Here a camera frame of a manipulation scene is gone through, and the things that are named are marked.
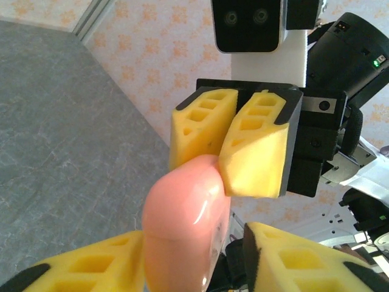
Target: wall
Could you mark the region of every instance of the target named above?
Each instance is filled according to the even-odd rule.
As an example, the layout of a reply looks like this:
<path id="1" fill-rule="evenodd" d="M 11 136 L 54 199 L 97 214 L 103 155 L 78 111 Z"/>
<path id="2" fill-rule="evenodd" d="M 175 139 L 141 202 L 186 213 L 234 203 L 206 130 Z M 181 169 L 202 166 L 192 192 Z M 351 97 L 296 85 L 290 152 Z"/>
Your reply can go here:
<path id="1" fill-rule="evenodd" d="M 332 0 L 322 18 L 333 21 L 343 12 L 354 12 L 388 35 L 387 3 Z M 214 45 L 210 0 L 146 0 L 131 5 L 118 0 L 86 46 L 167 143 L 171 110 L 193 92 L 196 79 L 230 78 L 230 57 Z M 376 147 L 389 144 L 388 93 L 386 87 L 363 108 L 363 135 Z M 283 228 L 318 220 L 346 190 L 320 186 L 314 199 L 293 194 L 276 201 L 235 199 L 233 208 L 244 221 Z"/>
<path id="2" fill-rule="evenodd" d="M 92 0 L 1 0 L 0 20 L 73 31 Z"/>

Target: camera lens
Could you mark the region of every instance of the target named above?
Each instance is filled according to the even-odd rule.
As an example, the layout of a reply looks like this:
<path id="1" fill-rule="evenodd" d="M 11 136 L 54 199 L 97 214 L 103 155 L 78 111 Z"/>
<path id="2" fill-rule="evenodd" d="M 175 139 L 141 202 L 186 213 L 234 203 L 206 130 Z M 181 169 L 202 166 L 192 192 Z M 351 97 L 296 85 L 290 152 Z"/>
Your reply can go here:
<path id="1" fill-rule="evenodd" d="M 256 24 L 264 24 L 267 21 L 267 18 L 269 17 L 269 14 L 267 13 L 266 9 L 258 9 L 254 12 L 254 22 Z"/>
<path id="2" fill-rule="evenodd" d="M 235 11 L 229 11 L 225 15 L 224 22 L 228 26 L 234 26 L 238 21 L 238 15 L 236 15 Z"/>

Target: foam pad with square holes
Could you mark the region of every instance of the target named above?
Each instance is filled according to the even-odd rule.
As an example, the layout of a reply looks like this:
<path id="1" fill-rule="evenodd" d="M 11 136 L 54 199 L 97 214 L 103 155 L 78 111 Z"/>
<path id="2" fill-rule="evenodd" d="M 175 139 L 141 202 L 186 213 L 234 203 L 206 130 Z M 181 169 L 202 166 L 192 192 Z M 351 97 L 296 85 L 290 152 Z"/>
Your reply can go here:
<path id="1" fill-rule="evenodd" d="M 133 231 L 50 257 L 36 264 L 50 269 L 20 291 L 142 292 L 142 242 L 142 231 Z"/>
<path id="2" fill-rule="evenodd" d="M 172 113 L 170 170 L 205 154 L 219 155 L 236 113 L 238 91 L 199 88 Z"/>
<path id="3" fill-rule="evenodd" d="M 251 292 L 372 291 L 344 265 L 365 262 L 265 224 L 245 225 L 243 251 Z"/>
<path id="4" fill-rule="evenodd" d="M 302 92 L 253 94 L 231 123 L 219 155 L 228 196 L 277 198 L 286 193 Z"/>

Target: robot camera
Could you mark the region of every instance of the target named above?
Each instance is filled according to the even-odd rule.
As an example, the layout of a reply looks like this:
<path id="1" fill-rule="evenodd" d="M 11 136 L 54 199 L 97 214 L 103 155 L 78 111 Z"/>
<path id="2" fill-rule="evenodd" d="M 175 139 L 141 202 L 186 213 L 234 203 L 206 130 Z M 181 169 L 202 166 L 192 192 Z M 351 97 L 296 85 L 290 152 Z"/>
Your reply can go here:
<path id="1" fill-rule="evenodd" d="M 223 53 L 273 52 L 292 29 L 313 29 L 325 0 L 212 0 Z"/>

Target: pink soft object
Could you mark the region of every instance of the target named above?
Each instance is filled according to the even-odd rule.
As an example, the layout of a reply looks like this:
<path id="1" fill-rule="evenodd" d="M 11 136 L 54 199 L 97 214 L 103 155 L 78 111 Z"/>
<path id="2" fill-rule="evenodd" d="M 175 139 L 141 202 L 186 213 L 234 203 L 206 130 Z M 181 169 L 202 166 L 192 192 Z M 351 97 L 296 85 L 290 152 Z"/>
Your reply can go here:
<path id="1" fill-rule="evenodd" d="M 206 291 L 230 215 L 217 161 L 199 156 L 151 188 L 142 218 L 150 292 Z"/>

